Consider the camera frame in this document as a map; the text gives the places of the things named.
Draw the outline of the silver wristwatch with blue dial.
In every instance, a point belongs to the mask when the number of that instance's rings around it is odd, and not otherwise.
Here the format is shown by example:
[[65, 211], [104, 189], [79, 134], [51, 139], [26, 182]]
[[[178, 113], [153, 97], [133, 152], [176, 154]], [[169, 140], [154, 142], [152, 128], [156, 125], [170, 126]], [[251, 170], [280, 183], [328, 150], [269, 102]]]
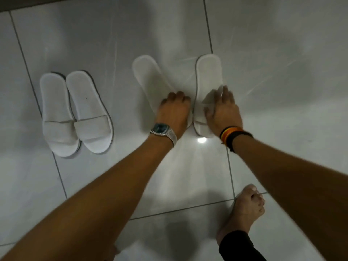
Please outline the silver wristwatch with blue dial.
[[177, 136], [173, 129], [165, 123], [155, 123], [153, 128], [150, 130], [151, 134], [160, 137], [166, 137], [171, 140], [173, 147], [177, 143]]

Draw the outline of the person's right hand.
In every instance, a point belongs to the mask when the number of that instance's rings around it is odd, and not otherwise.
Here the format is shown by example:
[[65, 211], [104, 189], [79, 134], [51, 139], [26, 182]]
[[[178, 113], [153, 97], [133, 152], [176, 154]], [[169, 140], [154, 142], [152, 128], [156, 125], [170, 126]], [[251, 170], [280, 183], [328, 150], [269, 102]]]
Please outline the person's right hand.
[[222, 130], [229, 126], [243, 127], [243, 122], [239, 107], [235, 103], [233, 93], [229, 91], [229, 103], [223, 104], [221, 100], [222, 93], [215, 92], [215, 123], [207, 123], [211, 132], [219, 137]]

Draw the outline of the white disposable slipper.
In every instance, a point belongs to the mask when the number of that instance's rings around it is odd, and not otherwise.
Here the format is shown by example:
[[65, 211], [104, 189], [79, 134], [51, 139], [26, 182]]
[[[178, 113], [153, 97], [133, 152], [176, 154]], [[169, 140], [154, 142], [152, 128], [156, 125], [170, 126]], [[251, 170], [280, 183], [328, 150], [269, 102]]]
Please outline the white disposable slipper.
[[46, 73], [40, 78], [42, 98], [42, 131], [51, 151], [59, 157], [70, 157], [80, 148], [76, 122], [65, 78]]
[[149, 55], [141, 55], [135, 58], [132, 63], [132, 70], [155, 115], [162, 100], [167, 98], [170, 92], [183, 91], [186, 96], [189, 96], [183, 88], [169, 82], [157, 62]]
[[77, 136], [92, 153], [107, 152], [114, 129], [93, 78], [84, 70], [73, 71], [66, 76], [66, 85], [76, 108]]
[[197, 93], [194, 102], [193, 125], [196, 133], [205, 138], [214, 134], [207, 125], [204, 109], [214, 110], [214, 96], [223, 92], [223, 76], [220, 58], [215, 54], [206, 54], [196, 62]]

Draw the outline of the person's left hand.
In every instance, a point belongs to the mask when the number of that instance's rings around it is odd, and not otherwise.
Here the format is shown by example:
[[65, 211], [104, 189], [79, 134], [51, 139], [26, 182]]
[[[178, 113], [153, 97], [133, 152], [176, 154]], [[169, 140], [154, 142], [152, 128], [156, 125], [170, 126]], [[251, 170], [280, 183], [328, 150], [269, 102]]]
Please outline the person's left hand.
[[190, 108], [191, 106], [159, 106], [155, 123], [168, 124], [179, 140], [187, 129]]

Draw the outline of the person's right forearm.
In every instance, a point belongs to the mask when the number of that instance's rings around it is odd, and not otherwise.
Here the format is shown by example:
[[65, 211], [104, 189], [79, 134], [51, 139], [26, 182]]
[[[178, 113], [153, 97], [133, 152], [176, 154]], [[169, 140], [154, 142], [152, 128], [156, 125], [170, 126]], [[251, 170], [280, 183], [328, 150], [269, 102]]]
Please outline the person's right forearm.
[[233, 151], [326, 261], [348, 261], [348, 175], [246, 135]]

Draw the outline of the person's left forearm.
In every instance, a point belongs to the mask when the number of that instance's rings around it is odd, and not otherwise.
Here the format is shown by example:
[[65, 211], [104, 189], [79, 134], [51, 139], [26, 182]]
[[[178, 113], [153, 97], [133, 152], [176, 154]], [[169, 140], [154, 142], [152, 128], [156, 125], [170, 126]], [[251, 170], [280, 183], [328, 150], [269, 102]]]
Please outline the person's left forearm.
[[150, 134], [40, 221], [0, 261], [103, 261], [172, 148], [169, 138]]

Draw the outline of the person's bare right foot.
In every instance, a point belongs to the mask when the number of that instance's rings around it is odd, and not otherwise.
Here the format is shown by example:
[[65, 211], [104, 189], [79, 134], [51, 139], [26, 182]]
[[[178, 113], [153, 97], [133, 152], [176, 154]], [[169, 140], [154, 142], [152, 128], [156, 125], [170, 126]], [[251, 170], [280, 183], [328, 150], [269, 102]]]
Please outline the person's bare right foot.
[[217, 233], [217, 244], [220, 246], [223, 238], [235, 231], [248, 235], [254, 222], [265, 213], [264, 204], [263, 195], [254, 184], [245, 186], [236, 198], [227, 221]]

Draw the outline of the orange yellow striped wristband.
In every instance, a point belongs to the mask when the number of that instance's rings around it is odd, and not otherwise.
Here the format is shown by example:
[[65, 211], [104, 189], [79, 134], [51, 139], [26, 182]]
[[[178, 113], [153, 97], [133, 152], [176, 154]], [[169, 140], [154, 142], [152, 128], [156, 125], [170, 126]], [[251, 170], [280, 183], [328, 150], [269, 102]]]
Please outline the orange yellow striped wristband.
[[222, 130], [221, 134], [220, 134], [220, 140], [222, 141], [222, 143], [227, 146], [227, 138], [229, 137], [230, 134], [234, 133], [234, 132], [239, 132], [239, 131], [244, 131], [241, 127], [237, 127], [237, 126], [229, 126], [226, 127], [224, 130]]

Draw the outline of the black wristband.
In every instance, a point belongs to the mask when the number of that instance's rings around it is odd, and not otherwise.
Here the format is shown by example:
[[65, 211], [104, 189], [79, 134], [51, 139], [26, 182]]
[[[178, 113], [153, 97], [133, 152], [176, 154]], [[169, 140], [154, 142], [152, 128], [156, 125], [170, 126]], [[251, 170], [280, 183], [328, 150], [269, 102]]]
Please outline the black wristband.
[[231, 152], [236, 153], [234, 148], [233, 148], [233, 141], [238, 137], [238, 136], [248, 136], [251, 138], [254, 138], [254, 136], [247, 132], [247, 131], [233, 131], [231, 132], [225, 139], [224, 144], [230, 149]]

